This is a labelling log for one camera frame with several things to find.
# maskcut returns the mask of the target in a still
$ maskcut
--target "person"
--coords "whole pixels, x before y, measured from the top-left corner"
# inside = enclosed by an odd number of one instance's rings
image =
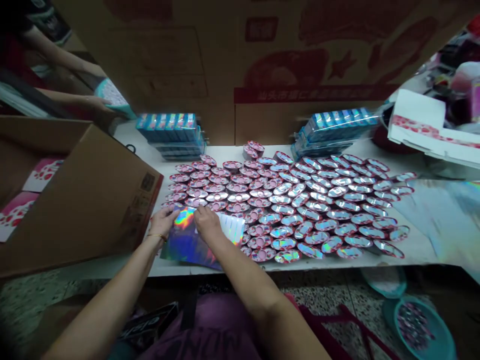
[[[178,210],[164,208],[153,215],[145,241],[42,360],[108,359],[178,214]],[[193,325],[182,329],[179,324],[185,311],[180,313],[138,359],[330,359],[294,304],[260,266],[225,237],[219,217],[210,208],[199,206],[194,220],[237,295],[200,297]]]
[[[0,67],[10,70],[82,120],[92,120],[95,116],[114,117],[117,113],[105,106],[110,104],[108,100],[94,95],[71,94],[48,89],[42,79],[25,64],[24,53],[30,49],[36,51],[48,63],[98,78],[107,77],[99,65],[85,61],[58,46],[68,38],[69,34],[70,29],[54,12],[49,1],[14,1],[9,4],[8,11],[3,14],[0,23]]]

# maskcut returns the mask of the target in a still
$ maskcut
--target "stack of blue boxes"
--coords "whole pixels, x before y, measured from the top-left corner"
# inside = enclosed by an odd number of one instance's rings
[[[144,113],[136,129],[165,160],[195,160],[205,153],[206,142],[193,113]]]
[[[339,154],[378,124],[379,117],[365,107],[315,113],[297,134],[291,153],[295,160]]]

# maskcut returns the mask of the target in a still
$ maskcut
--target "brown cardboard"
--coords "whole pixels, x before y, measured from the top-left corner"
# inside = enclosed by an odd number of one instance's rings
[[[191,112],[212,145],[291,142],[305,113],[381,104],[476,0],[54,0],[137,112]]]
[[[126,253],[142,240],[163,176],[92,123],[0,117],[2,149],[2,207],[39,159],[67,158],[0,245],[1,278]]]

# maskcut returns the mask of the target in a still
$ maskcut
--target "hand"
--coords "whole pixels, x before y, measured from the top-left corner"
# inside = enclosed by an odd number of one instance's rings
[[[163,235],[167,237],[170,232],[170,228],[174,223],[174,220],[180,214],[180,210],[175,210],[173,212],[172,210],[173,206],[172,208],[164,207],[154,213],[150,219],[151,227],[148,233],[153,235]]]
[[[196,229],[205,242],[208,243],[210,239],[217,239],[224,234],[220,227],[219,216],[208,206],[200,205],[193,213],[193,218],[195,219]]]

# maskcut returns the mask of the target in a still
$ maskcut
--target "woman's right hand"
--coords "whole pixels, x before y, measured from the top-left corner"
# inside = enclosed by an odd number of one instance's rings
[[[200,205],[193,213],[196,229],[201,238],[208,243],[210,239],[217,239],[219,235],[223,235],[220,227],[219,216],[214,213],[208,206]]]

